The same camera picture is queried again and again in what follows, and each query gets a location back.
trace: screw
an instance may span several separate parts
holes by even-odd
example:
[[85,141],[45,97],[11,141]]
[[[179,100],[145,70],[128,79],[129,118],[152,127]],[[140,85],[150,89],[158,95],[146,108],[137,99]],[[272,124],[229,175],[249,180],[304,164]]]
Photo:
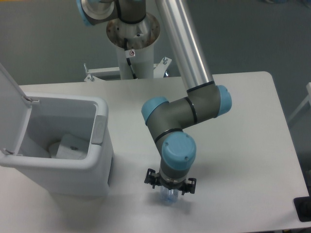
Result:
[[166,65],[167,61],[168,61],[167,57],[163,57],[163,64],[164,65]]
[[88,73],[88,68],[86,66],[86,63],[84,63],[84,69],[86,70],[86,73]]

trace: silver metal tube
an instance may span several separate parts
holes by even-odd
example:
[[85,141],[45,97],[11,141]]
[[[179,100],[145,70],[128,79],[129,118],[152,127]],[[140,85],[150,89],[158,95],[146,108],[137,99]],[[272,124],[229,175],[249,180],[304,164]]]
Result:
[[187,89],[213,81],[185,0],[157,0],[177,65]]

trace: robotic arm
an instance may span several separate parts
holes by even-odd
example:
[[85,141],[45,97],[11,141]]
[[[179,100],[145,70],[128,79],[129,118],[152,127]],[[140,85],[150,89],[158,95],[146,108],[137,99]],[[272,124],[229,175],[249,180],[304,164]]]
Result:
[[[115,4],[116,15],[129,27],[145,19],[144,0],[116,0],[109,4]],[[232,100],[224,86],[215,85],[186,1],[157,0],[156,4],[188,96],[174,102],[168,102],[165,97],[156,97],[142,107],[145,123],[161,155],[159,172],[148,169],[145,183],[151,184],[153,188],[159,185],[169,190],[178,189],[183,195],[194,193],[196,186],[195,178],[186,179],[195,159],[196,145],[183,129],[227,113],[231,109]]]

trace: open bin lid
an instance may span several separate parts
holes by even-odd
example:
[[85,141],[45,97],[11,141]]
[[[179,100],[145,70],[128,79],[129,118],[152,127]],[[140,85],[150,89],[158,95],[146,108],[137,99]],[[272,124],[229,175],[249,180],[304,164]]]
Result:
[[17,154],[19,151],[32,109],[26,98],[0,64],[0,151],[4,154]]

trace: white table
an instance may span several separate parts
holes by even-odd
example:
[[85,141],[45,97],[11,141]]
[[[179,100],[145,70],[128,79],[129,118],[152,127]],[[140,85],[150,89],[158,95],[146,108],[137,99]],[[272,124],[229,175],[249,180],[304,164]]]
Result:
[[309,227],[293,199],[308,192],[271,76],[215,75],[231,93],[228,114],[185,132],[196,141],[189,177],[194,195],[162,204],[159,187],[144,184],[160,157],[140,109],[154,96],[184,97],[180,78],[23,86],[39,91],[99,96],[109,106],[115,152],[107,198],[50,194],[12,168],[0,167],[0,232],[240,233]]

